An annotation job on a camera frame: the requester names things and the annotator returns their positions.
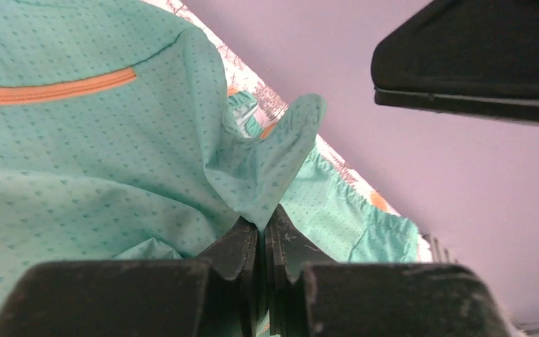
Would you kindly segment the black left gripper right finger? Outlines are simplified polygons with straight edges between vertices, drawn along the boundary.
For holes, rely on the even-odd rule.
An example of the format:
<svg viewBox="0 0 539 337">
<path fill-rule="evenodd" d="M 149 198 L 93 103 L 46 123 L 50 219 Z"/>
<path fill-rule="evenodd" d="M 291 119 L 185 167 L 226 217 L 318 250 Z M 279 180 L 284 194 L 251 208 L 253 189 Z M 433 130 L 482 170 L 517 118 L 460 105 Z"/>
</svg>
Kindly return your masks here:
<svg viewBox="0 0 539 337">
<path fill-rule="evenodd" d="M 339 263 L 282 207 L 265 229 L 269 328 L 278 336 L 508 336 L 488 287 L 441 263 Z"/>
</svg>

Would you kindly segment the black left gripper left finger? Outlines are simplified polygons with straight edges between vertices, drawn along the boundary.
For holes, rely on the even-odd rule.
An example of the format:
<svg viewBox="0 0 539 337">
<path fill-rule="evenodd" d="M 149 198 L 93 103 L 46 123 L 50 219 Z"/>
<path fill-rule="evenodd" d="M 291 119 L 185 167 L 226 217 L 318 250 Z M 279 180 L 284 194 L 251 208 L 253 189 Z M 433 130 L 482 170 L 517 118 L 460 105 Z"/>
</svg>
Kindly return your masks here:
<svg viewBox="0 0 539 337">
<path fill-rule="evenodd" d="M 257 246 L 240 218 L 193 258 L 35 265 L 0 309 L 0 336 L 252 336 Z"/>
</svg>

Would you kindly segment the orange and teal jacket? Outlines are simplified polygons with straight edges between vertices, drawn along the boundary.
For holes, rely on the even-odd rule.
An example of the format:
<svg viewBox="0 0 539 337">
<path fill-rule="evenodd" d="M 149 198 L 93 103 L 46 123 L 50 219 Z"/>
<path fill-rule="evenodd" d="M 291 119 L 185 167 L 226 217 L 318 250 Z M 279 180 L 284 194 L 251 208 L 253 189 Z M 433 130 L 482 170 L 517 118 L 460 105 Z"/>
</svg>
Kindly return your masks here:
<svg viewBox="0 0 539 337">
<path fill-rule="evenodd" d="M 282 205 L 340 262 L 414 262 L 414 223 L 372 205 L 317 148 L 326 112 L 273 130 L 229 94 L 206 33 L 144 1 L 0 1 L 0 306 L 47 260 L 197 255 Z"/>
</svg>

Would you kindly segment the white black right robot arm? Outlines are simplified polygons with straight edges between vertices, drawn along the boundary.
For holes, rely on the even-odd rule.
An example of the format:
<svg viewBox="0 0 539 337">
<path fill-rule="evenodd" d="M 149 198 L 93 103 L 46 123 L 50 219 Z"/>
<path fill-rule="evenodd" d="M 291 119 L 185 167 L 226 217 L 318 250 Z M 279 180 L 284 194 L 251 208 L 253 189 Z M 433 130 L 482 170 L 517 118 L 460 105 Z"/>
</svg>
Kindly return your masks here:
<svg viewBox="0 0 539 337">
<path fill-rule="evenodd" d="M 378 105 L 539 123 L 539 1 L 432 1 L 371 76 Z"/>
</svg>

